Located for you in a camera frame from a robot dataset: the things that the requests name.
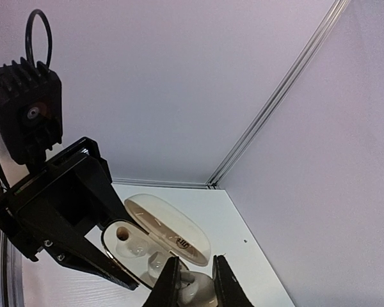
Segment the white earbud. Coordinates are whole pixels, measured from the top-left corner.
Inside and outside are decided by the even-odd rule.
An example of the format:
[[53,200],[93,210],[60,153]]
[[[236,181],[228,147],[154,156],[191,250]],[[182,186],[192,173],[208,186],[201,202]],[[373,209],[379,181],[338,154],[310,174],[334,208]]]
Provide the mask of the white earbud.
[[201,272],[181,271],[179,306],[213,307],[218,305],[213,279]]

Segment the white earbud charging case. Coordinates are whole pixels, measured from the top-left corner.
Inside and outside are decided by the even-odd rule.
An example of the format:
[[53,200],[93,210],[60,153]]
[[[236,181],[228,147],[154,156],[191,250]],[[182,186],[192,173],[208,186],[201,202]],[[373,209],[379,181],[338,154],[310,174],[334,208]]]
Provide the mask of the white earbud charging case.
[[133,221],[113,221],[102,231],[101,242],[107,256],[138,283],[153,288],[172,256],[181,258],[185,271],[186,262],[208,266],[208,237],[170,203],[151,194],[135,194],[124,200],[124,209]]

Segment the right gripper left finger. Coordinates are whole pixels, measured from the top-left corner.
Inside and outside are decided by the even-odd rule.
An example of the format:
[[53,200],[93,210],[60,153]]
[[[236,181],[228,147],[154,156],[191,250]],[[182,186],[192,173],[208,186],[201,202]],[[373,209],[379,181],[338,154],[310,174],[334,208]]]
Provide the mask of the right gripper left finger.
[[180,286],[180,259],[177,256],[171,257],[143,307],[178,307]]

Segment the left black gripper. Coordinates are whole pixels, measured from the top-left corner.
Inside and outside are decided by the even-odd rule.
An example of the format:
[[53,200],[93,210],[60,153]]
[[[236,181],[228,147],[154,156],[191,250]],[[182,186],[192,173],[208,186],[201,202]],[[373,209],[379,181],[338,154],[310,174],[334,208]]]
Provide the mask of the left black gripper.
[[139,283],[85,237],[117,220],[134,222],[97,142],[87,137],[0,196],[0,229],[27,259],[36,262],[44,249],[63,267],[135,290]]

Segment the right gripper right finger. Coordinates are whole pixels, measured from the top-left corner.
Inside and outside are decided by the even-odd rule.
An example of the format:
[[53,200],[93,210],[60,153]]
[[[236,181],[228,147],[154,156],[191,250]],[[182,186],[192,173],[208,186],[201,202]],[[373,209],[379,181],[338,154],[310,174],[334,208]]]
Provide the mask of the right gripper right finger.
[[212,261],[212,278],[220,307],[253,307],[223,255]]

